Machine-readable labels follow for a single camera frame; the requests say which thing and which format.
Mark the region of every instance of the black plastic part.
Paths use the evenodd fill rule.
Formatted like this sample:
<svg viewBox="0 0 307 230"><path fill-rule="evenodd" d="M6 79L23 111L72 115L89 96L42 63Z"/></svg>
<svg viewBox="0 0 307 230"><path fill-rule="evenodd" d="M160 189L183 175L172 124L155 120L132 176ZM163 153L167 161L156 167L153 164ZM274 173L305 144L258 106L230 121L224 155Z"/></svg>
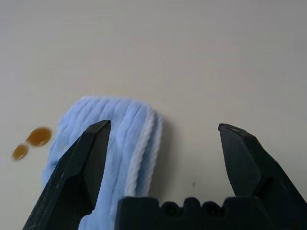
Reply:
<svg viewBox="0 0 307 230"><path fill-rule="evenodd" d="M110 121L89 126L59 160L23 230L77 230L94 210L106 162Z"/></svg>
<svg viewBox="0 0 307 230"><path fill-rule="evenodd" d="M258 197L277 229L307 229L306 202L257 138L227 124L219 130L235 195Z"/></svg>
<svg viewBox="0 0 307 230"><path fill-rule="evenodd" d="M147 197L120 200L115 230L143 229L272 230L273 227L256 197L228 198L222 208L214 202L204 203L201 207L195 198L187 198L183 208L172 202L160 208L156 199Z"/></svg>
<svg viewBox="0 0 307 230"><path fill-rule="evenodd" d="M222 207L186 199L183 208L125 197L115 230L307 230L307 204L279 164L243 129L220 124L229 181L237 197Z"/></svg>

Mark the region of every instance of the light blue towel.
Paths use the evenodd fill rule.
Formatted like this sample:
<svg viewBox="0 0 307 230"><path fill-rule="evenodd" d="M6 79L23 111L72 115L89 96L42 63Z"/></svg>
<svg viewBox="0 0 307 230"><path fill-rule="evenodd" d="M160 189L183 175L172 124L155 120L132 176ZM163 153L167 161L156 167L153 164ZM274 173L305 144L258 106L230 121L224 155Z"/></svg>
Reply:
<svg viewBox="0 0 307 230"><path fill-rule="evenodd" d="M112 123L105 171L96 208L81 220L80 230L114 229L118 201L123 196L148 195L160 145L162 119L148 104L84 97L59 124L43 171L44 186L65 151L89 125L101 120Z"/></svg>

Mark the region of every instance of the screw hole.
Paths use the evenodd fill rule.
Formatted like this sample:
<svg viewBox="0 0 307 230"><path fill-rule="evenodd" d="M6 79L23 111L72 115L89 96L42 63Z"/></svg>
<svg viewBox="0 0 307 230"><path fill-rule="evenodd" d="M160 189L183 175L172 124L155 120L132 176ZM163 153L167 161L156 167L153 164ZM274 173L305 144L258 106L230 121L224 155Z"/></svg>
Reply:
<svg viewBox="0 0 307 230"><path fill-rule="evenodd" d="M203 205L210 216L217 216L220 213L220 207L214 202L207 202Z"/></svg>
<svg viewBox="0 0 307 230"><path fill-rule="evenodd" d="M167 202L163 204L162 209L165 214L169 217L174 217L179 215L179 207L173 202Z"/></svg>

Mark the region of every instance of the folded towel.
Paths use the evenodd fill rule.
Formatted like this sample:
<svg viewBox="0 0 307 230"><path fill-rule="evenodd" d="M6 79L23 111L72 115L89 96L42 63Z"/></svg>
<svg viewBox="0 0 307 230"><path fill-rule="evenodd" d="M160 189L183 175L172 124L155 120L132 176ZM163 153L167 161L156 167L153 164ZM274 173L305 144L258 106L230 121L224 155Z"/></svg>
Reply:
<svg viewBox="0 0 307 230"><path fill-rule="evenodd" d="M148 104L119 98L84 97L62 118L50 147L43 185L58 160L86 128L111 120L106 165L95 210L80 230L112 230L123 196L147 196L162 133L162 118Z"/></svg>

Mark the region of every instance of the stain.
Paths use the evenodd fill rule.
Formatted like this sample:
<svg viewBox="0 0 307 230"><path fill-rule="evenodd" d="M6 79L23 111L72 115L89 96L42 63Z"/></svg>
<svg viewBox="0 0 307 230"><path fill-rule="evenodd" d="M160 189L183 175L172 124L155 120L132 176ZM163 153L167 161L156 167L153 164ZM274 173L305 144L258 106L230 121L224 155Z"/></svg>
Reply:
<svg viewBox="0 0 307 230"><path fill-rule="evenodd" d="M28 154L29 148L25 144L19 144L14 149L12 157L15 161L19 161Z"/></svg>
<svg viewBox="0 0 307 230"><path fill-rule="evenodd" d="M50 128L39 127L30 133L30 135L26 138L26 142L32 146L43 146L50 141L51 136L52 131Z"/></svg>

